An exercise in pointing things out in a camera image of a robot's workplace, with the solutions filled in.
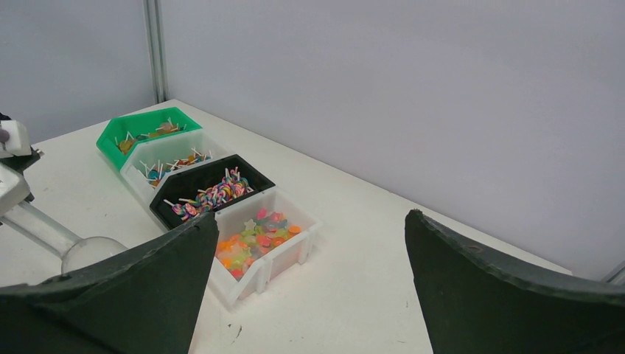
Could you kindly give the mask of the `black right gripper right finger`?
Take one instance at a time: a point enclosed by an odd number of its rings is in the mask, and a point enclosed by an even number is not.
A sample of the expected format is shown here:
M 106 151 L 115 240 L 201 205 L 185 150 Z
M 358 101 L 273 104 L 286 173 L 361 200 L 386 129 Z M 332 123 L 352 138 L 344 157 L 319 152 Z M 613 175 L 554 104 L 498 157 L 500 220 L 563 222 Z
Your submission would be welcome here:
M 624 287 L 505 254 L 413 209 L 405 245 L 435 353 L 622 353 Z

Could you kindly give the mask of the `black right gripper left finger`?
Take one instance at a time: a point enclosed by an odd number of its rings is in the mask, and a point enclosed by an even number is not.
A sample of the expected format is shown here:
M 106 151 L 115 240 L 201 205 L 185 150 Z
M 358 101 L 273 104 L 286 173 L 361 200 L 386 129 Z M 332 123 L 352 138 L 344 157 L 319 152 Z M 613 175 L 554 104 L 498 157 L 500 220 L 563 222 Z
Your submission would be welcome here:
M 3 353 L 187 353 L 219 231 L 212 213 L 37 285 L 1 289 Z

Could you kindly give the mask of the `translucent plastic scoop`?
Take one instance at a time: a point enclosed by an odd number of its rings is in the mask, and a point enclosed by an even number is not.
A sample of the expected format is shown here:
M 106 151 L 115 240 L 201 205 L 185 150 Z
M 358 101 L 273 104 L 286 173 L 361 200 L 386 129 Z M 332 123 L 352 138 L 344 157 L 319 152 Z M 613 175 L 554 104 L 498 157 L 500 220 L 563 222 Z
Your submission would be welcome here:
M 5 212 L 1 222 L 59 257 L 63 274 L 128 250 L 109 237 L 82 238 L 26 201 Z

